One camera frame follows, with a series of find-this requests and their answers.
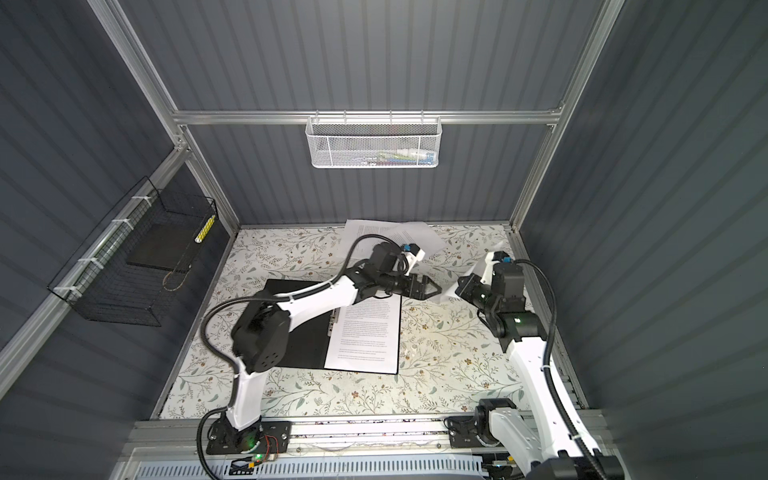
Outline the grey folder with black inside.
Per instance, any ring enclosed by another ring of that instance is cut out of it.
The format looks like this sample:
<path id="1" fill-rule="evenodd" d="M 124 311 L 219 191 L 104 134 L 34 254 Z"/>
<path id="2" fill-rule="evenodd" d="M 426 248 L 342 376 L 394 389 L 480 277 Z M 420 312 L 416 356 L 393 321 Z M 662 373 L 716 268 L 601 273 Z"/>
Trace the grey folder with black inside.
<path id="1" fill-rule="evenodd" d="M 266 291 L 276 294 L 279 302 L 250 303 L 232 330 L 236 371 L 327 370 L 324 362 L 340 309 L 365 301 L 356 300 L 353 282 L 347 277 L 330 285 L 269 280 Z"/>

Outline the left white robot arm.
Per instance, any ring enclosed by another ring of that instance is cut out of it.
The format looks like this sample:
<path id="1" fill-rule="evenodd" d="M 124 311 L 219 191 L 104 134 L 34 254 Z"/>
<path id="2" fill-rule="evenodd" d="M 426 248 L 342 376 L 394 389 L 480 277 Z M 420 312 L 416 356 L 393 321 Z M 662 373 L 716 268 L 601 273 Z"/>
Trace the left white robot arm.
<path id="1" fill-rule="evenodd" d="M 285 293 L 261 290 L 232 298 L 210 308 L 199 326 L 199 338 L 213 355 L 233 370 L 228 404 L 206 413 L 217 414 L 208 434 L 226 453 L 252 453 L 265 443 L 261 401 L 269 372 L 285 356 L 293 330 L 327 312 L 349 307 L 380 292 L 425 301 L 442 293 L 429 276 L 415 274 L 425 251 L 417 244 L 398 244 L 380 234 L 353 241 L 338 273 L 331 279 Z M 208 325 L 221 311 L 243 304 L 233 325 L 231 352 L 222 352 L 209 339 Z"/>

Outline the printed sheet near left arm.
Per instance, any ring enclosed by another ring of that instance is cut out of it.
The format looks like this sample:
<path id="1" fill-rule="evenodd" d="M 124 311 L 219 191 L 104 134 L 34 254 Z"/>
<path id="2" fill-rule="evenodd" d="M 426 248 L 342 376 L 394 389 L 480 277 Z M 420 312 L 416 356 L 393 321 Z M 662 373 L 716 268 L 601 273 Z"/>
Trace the printed sheet near left arm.
<path id="1" fill-rule="evenodd" d="M 425 252 L 425 259 L 433 257 L 446 247 L 446 242 L 424 222 L 401 223 L 387 230 L 384 235 L 400 245 L 416 244 Z"/>

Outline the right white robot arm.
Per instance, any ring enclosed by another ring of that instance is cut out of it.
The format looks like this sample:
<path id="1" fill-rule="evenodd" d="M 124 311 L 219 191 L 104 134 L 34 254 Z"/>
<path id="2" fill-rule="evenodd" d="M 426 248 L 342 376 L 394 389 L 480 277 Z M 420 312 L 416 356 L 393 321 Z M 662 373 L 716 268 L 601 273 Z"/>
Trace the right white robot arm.
<path id="1" fill-rule="evenodd" d="M 476 434 L 502 446 L 525 479 L 622 479 L 620 460 L 604 454 L 583 424 L 552 361 L 556 324 L 544 324 L 526 307 L 529 264 L 492 252 L 455 284 L 455 297 L 475 308 L 507 354 L 535 422 L 529 427 L 511 401 L 483 399 L 475 409 Z"/>

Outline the floral table mat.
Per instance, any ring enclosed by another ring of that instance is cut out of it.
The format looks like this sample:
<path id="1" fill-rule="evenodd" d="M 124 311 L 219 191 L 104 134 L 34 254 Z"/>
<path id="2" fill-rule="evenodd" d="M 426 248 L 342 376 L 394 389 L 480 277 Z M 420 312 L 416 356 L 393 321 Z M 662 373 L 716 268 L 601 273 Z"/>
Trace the floral table mat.
<path id="1" fill-rule="evenodd" d="M 213 287 L 212 304 L 260 290 L 269 279 L 325 280 L 345 256 L 339 227 L 245 229 Z M 232 307 L 209 325 L 210 344 L 193 339 L 159 409 L 162 419 L 192 419 L 225 405 L 232 371 L 218 358 L 231 349 Z M 465 302 L 402 304 L 399 372 L 357 374 L 274 369 L 262 411 L 268 417 L 456 413 L 482 398 L 528 396 L 498 341 Z"/>

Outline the pens in white basket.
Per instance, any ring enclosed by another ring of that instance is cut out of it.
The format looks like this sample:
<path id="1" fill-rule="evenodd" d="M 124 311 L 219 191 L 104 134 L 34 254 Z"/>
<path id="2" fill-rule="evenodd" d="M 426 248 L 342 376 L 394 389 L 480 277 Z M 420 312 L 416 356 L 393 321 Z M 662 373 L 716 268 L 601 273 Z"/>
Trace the pens in white basket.
<path id="1" fill-rule="evenodd" d="M 383 150 L 368 153 L 361 157 L 353 158 L 353 161 L 363 165 L 436 165 L 438 154 L 434 150 L 419 148 Z"/>

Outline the yellow marker in black basket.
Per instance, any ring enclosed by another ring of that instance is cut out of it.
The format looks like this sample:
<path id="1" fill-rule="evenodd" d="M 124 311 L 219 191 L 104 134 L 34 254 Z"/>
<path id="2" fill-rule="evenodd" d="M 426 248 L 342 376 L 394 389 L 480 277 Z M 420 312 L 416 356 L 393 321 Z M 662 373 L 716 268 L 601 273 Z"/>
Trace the yellow marker in black basket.
<path id="1" fill-rule="evenodd" d="M 198 231 L 198 233 L 196 234 L 196 236 L 194 238 L 194 242 L 196 244 L 201 244 L 205 240 L 205 238 L 207 237 L 208 233 L 210 232 L 210 230 L 214 226 L 214 224 L 216 222 L 216 218 L 217 218 L 216 214 L 211 215 L 206 220 L 206 222 L 201 226 L 200 230 Z"/>

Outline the black pad in basket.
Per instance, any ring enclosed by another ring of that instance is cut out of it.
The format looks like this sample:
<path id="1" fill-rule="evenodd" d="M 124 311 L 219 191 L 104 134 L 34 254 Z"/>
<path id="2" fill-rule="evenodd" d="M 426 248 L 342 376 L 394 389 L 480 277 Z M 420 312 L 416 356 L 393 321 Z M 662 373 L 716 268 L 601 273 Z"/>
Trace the black pad in basket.
<path id="1" fill-rule="evenodd" d="M 194 228 L 155 224 L 132 249 L 127 264 L 187 273 L 202 244 L 196 244 Z"/>

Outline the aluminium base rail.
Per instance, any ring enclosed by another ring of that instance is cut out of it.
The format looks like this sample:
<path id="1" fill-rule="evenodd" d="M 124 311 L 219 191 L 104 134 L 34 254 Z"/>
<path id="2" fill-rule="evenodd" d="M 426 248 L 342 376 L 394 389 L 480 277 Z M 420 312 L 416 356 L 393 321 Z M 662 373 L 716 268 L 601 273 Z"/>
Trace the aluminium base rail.
<path id="1" fill-rule="evenodd" d="M 369 416 L 288 417 L 290 439 L 282 460 L 342 456 L 403 456 L 417 454 L 511 454 L 501 445 L 484 442 L 479 447 L 453 448 L 451 434 L 439 413 Z M 198 463 L 197 419 L 138 421 L 129 434 L 116 468 L 142 461 L 191 461 Z"/>

